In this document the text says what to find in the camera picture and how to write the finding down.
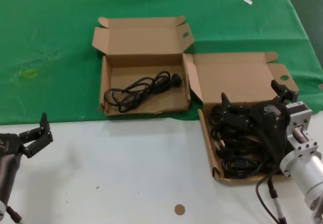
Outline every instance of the cardboard box lid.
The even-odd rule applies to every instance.
[[[190,87],[204,103],[221,103],[224,92],[233,103],[273,99],[271,81],[276,79],[294,91],[297,85],[285,65],[268,64],[276,52],[186,54]]]
[[[194,38],[185,17],[99,18],[92,45],[107,55],[177,54],[184,52]]]

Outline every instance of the green tablecloth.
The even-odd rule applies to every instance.
[[[323,71],[289,0],[0,0],[0,124],[106,119],[97,110],[98,17],[185,15],[191,52],[277,51],[304,100],[323,109]],[[167,115],[197,118],[192,110]]]

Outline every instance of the white table surface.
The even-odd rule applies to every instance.
[[[0,132],[36,126],[1,126]],[[322,126],[323,112],[309,127],[318,143]],[[212,178],[199,121],[59,123],[51,129],[54,142],[32,159],[23,157],[9,201],[26,224],[274,223],[255,185]],[[311,223],[296,184],[275,187],[288,223]],[[276,215],[266,184],[260,192]],[[175,214],[177,204],[185,206],[184,215]],[[6,215],[2,223],[13,221]]]

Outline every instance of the black cable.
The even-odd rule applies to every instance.
[[[288,142],[285,141],[285,145],[283,147],[283,152],[282,152],[282,156],[281,156],[281,160],[284,158],[285,156],[285,152],[286,152],[286,149],[287,149],[287,145],[288,145]],[[276,166],[275,168],[273,168],[273,170],[268,174],[266,175],[265,177],[263,177],[261,180],[259,180],[259,182],[256,184],[256,195],[259,199],[259,201],[261,202],[262,206],[265,208],[265,210],[267,211],[267,213],[273,218],[273,220],[277,223],[277,224],[283,224],[283,223],[286,223],[286,220],[285,219],[282,219],[282,220],[277,220],[277,218],[271,213],[271,211],[268,209],[268,207],[266,206],[266,204],[264,203],[264,201],[262,200],[262,197],[259,193],[259,186],[264,182],[266,181],[267,179],[271,179],[276,172],[278,172],[280,170],[280,167],[279,165]]]
[[[11,219],[14,221],[14,223],[22,223],[21,216],[18,213],[16,213],[10,206],[7,206],[6,211],[11,217]]]
[[[220,105],[212,109],[209,124],[211,137],[223,143],[216,149],[216,153],[223,159],[222,169],[227,178],[245,179],[272,169],[272,158],[256,132],[225,124]],[[251,158],[251,154],[258,156],[259,160]]]
[[[272,212],[268,209],[268,207],[266,206],[266,204],[264,203],[264,201],[262,200],[261,195],[259,194],[259,186],[265,182],[267,179],[273,177],[275,175],[275,173],[279,170],[279,166],[277,166],[276,168],[274,168],[269,174],[267,174],[265,177],[263,177],[261,180],[259,180],[259,182],[256,184],[256,195],[259,199],[259,201],[261,202],[262,206],[264,207],[264,209],[267,211],[267,213],[272,217],[272,219],[277,223],[280,224],[280,222],[277,220],[277,218],[272,214]]]
[[[141,78],[125,89],[111,88],[107,90],[104,94],[104,100],[109,105],[117,106],[120,113],[126,113],[137,108],[151,94],[164,93],[171,87],[179,87],[181,84],[182,79],[178,74],[171,77],[168,71],[161,71],[155,78]],[[120,94],[123,93],[127,95],[119,100]]]

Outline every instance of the open cardboard box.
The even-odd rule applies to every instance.
[[[184,57],[190,87],[203,102],[203,110],[199,110],[198,114],[212,176],[216,181],[226,182],[260,180],[262,175],[243,180],[229,179],[224,176],[221,167],[222,159],[215,153],[213,140],[210,137],[208,118],[212,108],[221,104],[222,92],[227,95],[231,104],[240,105],[273,99],[276,96],[271,88],[273,79],[297,92],[297,85],[287,68],[282,64],[270,63],[278,58],[275,52],[186,54]]]
[[[185,17],[99,18],[92,45],[102,51],[100,104],[107,116],[121,115],[118,108],[104,101],[110,88],[126,88],[143,77],[154,78],[160,71],[177,73],[179,88],[171,88],[145,100],[125,114],[159,114],[186,111],[190,106],[188,72],[183,52],[194,42]]]

